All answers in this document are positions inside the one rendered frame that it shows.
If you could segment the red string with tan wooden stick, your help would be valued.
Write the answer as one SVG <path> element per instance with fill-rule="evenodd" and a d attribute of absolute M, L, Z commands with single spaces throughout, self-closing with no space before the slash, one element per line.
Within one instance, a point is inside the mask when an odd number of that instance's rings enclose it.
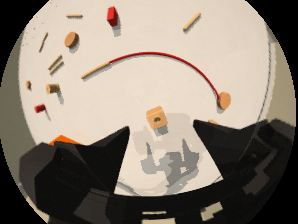
<path fill-rule="evenodd" d="M 96 71 L 100 71 L 100 69 L 104 68 L 104 67 L 108 67 L 108 65 L 110 63 L 113 63 L 113 61 L 117 61 L 120 59 L 125 59 L 125 57 L 129 57 L 129 56 L 134 56 L 134 55 L 142 55 L 142 53 L 154 53 L 154 55 L 164 55 L 164 56 L 170 56 L 170 57 L 174 57 L 174 59 L 178 59 L 181 61 L 185 61 L 186 64 L 192 65 L 192 67 L 194 69 L 196 69 L 197 72 L 200 72 L 202 76 L 205 77 L 206 80 L 209 81 L 208 77 L 205 76 L 205 73 L 202 73 L 200 71 L 200 69 L 198 69 L 197 67 L 194 67 L 193 64 L 190 64 L 189 61 L 186 61 L 184 59 L 181 59 L 181 57 L 177 57 L 177 56 L 173 56 L 173 55 L 168 55 L 168 53 L 162 53 L 162 52 L 134 52 L 134 53 L 129 53 L 129 55 L 125 55 L 125 56 L 121 56 L 121 57 L 117 57 L 117 59 L 114 60 L 110 60 L 110 61 L 105 61 L 105 63 L 102 63 L 100 65 L 97 65 L 96 68 L 90 69 L 90 71 L 86 72 L 85 75 L 80 76 L 81 79 L 84 79 L 84 77 L 90 75 L 90 73 L 96 72 Z M 216 91 L 216 88 L 214 88 L 214 85 L 212 84 L 212 81 L 209 81 L 210 85 L 212 85 L 213 91 L 216 92 L 216 95 L 218 96 L 218 100 L 220 100 L 220 95 L 218 95 L 218 92 Z"/>

